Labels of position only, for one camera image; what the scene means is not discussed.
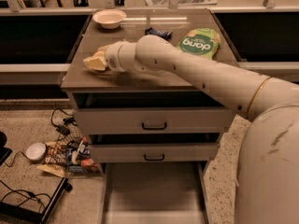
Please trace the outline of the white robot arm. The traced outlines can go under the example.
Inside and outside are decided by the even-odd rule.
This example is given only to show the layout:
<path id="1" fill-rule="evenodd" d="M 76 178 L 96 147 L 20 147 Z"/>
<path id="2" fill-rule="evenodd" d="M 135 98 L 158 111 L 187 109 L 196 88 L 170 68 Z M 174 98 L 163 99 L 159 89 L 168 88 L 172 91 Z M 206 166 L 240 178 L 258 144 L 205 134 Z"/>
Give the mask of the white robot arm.
<path id="1" fill-rule="evenodd" d="M 235 224 L 299 224 L 298 85 L 183 52 L 157 35 L 103 46 L 94 57 L 117 72 L 171 72 L 247 119 Z"/>

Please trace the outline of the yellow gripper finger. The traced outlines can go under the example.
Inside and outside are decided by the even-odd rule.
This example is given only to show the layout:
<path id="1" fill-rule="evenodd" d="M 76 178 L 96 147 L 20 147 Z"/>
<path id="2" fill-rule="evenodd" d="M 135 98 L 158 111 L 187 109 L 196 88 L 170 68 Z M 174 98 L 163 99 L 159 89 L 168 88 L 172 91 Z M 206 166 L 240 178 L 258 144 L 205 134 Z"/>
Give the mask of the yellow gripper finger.
<path id="1" fill-rule="evenodd" d="M 107 46 L 103 46 L 97 49 L 97 51 L 94 53 L 94 56 L 104 56 L 107 50 Z"/>
<path id="2" fill-rule="evenodd" d="M 107 63 L 102 57 L 88 57 L 83 62 L 88 68 L 96 71 L 105 71 L 107 69 Z"/>

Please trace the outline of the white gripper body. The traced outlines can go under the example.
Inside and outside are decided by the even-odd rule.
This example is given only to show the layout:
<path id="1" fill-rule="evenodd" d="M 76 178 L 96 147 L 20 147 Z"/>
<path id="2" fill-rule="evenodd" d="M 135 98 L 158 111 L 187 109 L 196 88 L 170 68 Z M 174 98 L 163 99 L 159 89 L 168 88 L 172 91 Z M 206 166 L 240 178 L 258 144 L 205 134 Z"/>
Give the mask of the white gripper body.
<path id="1" fill-rule="evenodd" d="M 124 45 L 123 42 L 116 42 L 108 45 L 105 51 L 105 58 L 107 60 L 107 66 L 111 71 L 114 72 L 125 72 L 125 69 L 121 66 L 119 59 L 119 51 Z"/>

